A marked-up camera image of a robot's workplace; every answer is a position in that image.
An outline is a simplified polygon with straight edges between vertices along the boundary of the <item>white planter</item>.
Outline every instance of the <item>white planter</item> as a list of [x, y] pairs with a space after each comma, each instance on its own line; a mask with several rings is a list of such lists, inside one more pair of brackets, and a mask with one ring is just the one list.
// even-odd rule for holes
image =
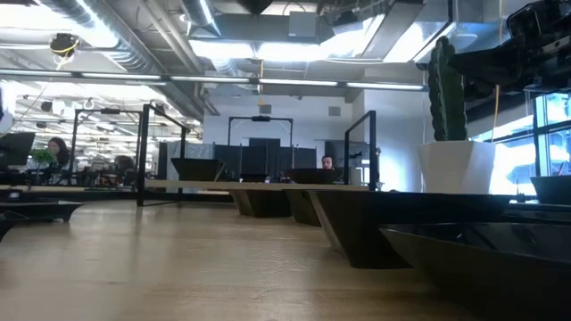
[[434, 142], [420, 146], [418, 154], [427, 193], [489, 193], [495, 144]]

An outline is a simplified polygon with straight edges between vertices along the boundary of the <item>green plant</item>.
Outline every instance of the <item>green plant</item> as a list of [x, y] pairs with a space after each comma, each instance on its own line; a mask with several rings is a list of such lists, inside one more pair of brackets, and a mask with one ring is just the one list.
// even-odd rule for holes
[[447, 37], [440, 37], [428, 63], [430, 113], [436, 141], [468, 139], [462, 76], [448, 65], [456, 53]]
[[32, 150], [30, 155], [38, 167], [42, 164], [50, 164], [55, 161], [54, 156], [48, 150]]

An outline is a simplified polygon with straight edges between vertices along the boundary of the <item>potted cactus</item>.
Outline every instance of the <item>potted cactus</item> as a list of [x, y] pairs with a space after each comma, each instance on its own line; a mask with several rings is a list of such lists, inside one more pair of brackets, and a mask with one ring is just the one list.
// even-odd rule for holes
[[488, 193], [495, 144], [468, 141], [462, 76], [448, 65], [455, 54], [441, 37], [428, 64], [435, 142], [419, 148], [427, 193]]

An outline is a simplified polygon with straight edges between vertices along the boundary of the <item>computer monitor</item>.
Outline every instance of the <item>computer monitor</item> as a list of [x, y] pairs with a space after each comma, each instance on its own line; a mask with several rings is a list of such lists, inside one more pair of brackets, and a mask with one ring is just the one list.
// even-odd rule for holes
[[0, 170], [8, 166], [24, 166], [34, 144], [34, 133], [12, 133], [0, 138]]

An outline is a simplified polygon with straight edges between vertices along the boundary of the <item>man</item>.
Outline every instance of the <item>man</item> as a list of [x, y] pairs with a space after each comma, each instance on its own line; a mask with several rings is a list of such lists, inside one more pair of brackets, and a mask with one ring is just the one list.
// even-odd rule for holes
[[333, 167], [333, 157], [325, 155], [321, 157], [321, 168], [323, 169], [334, 169]]

